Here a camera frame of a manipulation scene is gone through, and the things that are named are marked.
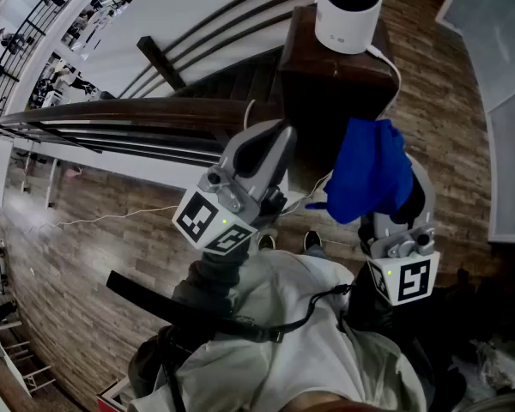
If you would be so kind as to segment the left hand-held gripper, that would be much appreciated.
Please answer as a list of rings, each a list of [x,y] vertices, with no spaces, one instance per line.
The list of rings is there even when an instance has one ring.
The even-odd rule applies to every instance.
[[[174,226],[195,249],[227,255],[285,207],[280,183],[296,143],[296,129],[282,120],[233,136],[219,162],[186,190]]]

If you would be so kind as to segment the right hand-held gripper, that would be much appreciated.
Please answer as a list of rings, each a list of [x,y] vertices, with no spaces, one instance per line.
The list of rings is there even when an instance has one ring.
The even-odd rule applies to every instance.
[[[404,205],[394,215],[363,215],[358,231],[374,287],[393,306],[428,297],[440,260],[433,184],[417,160],[411,163],[414,184]]]

